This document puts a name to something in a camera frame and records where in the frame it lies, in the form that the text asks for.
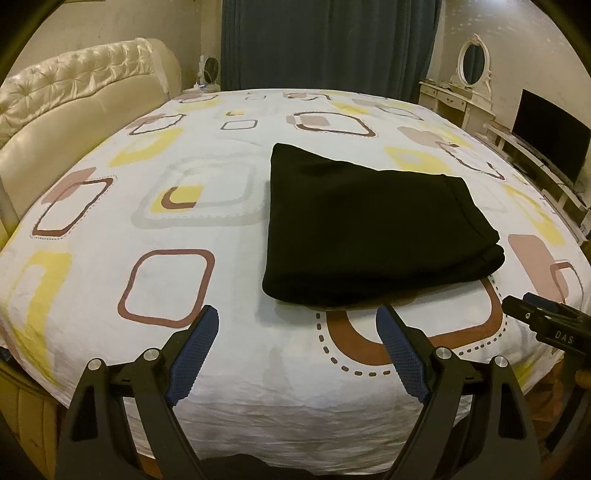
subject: white bedsheet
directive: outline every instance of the white bedsheet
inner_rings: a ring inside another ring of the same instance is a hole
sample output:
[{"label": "white bedsheet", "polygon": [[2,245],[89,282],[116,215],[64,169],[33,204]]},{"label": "white bedsheet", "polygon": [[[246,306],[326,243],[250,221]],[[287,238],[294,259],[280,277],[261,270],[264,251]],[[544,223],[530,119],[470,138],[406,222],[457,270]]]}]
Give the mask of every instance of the white bedsheet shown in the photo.
[{"label": "white bedsheet", "polygon": [[[68,405],[90,359],[131,361],[211,304],[219,334],[175,409],[201,457],[250,453],[316,473],[387,468],[421,404],[385,356],[375,307],[321,312],[261,290],[277,142],[377,170],[463,177],[499,231],[505,264],[482,281],[399,299],[397,311],[462,358],[505,355],[524,390],[556,363],[560,353],[503,316],[500,301],[533,291],[586,309],[591,268],[518,172],[417,105],[256,90],[171,100],[30,209],[0,252],[0,320],[27,371]],[[424,234],[437,248],[437,232]]]}]

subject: cream leather headboard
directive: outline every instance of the cream leather headboard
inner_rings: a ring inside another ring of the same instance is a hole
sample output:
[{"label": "cream leather headboard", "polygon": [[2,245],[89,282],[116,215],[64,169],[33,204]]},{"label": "cream leather headboard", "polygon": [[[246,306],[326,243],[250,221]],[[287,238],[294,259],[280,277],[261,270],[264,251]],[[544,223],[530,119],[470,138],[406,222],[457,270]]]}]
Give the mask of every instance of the cream leather headboard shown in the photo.
[{"label": "cream leather headboard", "polygon": [[72,165],[178,96],[180,79],[174,54],[144,38],[64,53],[7,79],[0,87],[0,248]]}]

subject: folded black fabric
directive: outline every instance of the folded black fabric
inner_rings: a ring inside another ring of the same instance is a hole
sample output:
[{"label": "folded black fabric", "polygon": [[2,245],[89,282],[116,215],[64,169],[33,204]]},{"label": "folded black fabric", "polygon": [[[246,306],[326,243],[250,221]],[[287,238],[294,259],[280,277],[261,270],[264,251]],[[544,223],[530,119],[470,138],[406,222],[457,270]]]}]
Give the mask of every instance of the folded black fabric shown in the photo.
[{"label": "folded black fabric", "polygon": [[478,280],[505,261],[463,179],[377,171],[277,144],[265,293],[309,306]]}]

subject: television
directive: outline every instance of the television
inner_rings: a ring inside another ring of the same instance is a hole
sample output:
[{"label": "television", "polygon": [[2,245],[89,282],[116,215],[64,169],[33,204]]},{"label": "television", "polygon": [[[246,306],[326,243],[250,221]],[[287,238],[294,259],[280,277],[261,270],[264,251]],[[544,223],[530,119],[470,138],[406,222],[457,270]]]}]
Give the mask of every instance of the television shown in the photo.
[{"label": "television", "polygon": [[513,134],[572,187],[585,162],[591,129],[541,96],[523,90]]}]

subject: tv stand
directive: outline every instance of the tv stand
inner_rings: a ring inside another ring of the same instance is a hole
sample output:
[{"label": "tv stand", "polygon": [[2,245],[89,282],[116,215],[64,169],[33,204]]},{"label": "tv stand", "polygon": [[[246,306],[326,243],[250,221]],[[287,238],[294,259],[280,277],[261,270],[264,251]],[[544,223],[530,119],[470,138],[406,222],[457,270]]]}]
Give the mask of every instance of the tv stand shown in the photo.
[{"label": "tv stand", "polygon": [[544,156],[528,148],[521,139],[501,125],[485,125],[486,135],[476,137],[521,172],[554,207],[579,245],[586,241],[591,225],[591,210],[571,187],[544,162]]}]

